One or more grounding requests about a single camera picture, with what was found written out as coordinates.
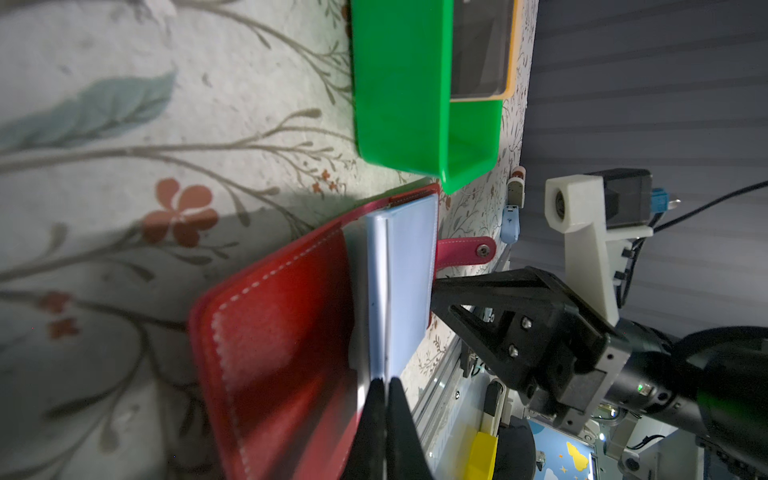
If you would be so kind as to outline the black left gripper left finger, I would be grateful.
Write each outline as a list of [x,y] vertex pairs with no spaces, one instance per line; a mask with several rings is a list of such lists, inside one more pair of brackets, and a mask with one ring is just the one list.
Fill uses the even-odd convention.
[[386,432],[386,387],[382,379],[375,379],[366,396],[342,479],[384,478]]

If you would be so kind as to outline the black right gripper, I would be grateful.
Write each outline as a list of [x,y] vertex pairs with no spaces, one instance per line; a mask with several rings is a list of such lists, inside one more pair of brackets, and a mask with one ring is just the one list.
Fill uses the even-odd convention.
[[505,384],[526,410],[572,435],[602,404],[674,424],[674,338],[606,321],[556,275],[534,267],[437,279],[431,311]]

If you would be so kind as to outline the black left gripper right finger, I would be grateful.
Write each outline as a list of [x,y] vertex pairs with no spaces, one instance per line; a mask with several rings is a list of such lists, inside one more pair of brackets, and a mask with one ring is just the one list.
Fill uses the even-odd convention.
[[392,377],[386,406],[386,478],[432,480],[402,382]]

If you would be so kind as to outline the red card holder wallet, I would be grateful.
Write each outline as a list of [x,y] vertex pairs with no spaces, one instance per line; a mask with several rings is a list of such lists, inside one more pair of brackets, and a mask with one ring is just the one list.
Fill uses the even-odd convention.
[[188,331],[227,478],[341,476],[362,399],[348,360],[354,313],[344,229],[439,193],[437,184],[413,184],[376,197],[198,301]]

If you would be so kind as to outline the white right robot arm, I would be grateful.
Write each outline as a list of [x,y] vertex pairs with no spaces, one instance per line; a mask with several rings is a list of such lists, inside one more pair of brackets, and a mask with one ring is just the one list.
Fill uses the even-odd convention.
[[608,403],[692,433],[745,479],[767,475],[763,327],[673,340],[611,325],[553,274],[533,267],[437,280],[432,312],[516,391],[575,434]]

